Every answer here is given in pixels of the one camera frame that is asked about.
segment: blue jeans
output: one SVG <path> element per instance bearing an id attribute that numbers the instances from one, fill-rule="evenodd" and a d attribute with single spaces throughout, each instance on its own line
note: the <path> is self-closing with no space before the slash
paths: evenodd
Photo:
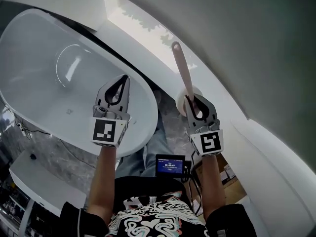
<path id="1" fill-rule="evenodd" d="M 122 157 L 115 172 L 115 178 L 123 176 L 156 176 L 156 155 L 173 155 L 167 145 L 161 113 L 158 112 L 158 122 L 155 133 L 146 145 L 147 154 L 144 162 L 144 148 L 134 154 Z"/>

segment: brush handle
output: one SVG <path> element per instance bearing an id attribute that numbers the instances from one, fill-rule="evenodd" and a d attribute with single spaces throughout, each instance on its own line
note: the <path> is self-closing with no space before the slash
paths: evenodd
<path id="1" fill-rule="evenodd" d="M 173 52 L 174 59 L 176 60 L 183 83 L 187 89 L 189 98 L 191 101 L 194 101 L 194 93 L 193 93 L 191 76 L 190 76 L 188 64 L 187 64 L 186 58 L 184 57 L 184 53 L 182 51 L 180 43 L 175 41 L 174 43 L 172 43 L 171 49 Z"/>

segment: small display screen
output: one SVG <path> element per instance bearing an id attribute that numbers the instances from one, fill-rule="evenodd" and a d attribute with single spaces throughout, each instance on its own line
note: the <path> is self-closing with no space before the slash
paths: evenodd
<path id="1" fill-rule="evenodd" d="M 158 159 L 157 171 L 165 173 L 182 174 L 182 160 Z"/>

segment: forearm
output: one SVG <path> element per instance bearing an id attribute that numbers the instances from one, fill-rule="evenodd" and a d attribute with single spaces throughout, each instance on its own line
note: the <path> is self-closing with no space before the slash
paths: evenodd
<path id="1" fill-rule="evenodd" d="M 102 147 L 92 180 L 88 213 L 109 224 L 114 204 L 116 148 Z"/>
<path id="2" fill-rule="evenodd" d="M 202 202 L 204 218 L 226 203 L 225 192 L 218 169 L 216 156 L 203 157 Z"/>

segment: bathtub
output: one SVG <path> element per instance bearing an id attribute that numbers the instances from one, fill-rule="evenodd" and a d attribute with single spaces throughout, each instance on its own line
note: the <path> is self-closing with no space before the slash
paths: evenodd
<path id="1" fill-rule="evenodd" d="M 92 154 L 88 121 L 98 90 L 113 77 L 131 78 L 132 120 L 117 157 L 141 149 L 158 118 L 145 80 L 122 61 L 49 14 L 29 9 L 17 15 L 0 39 L 0 95 L 13 112 L 35 126 Z"/>

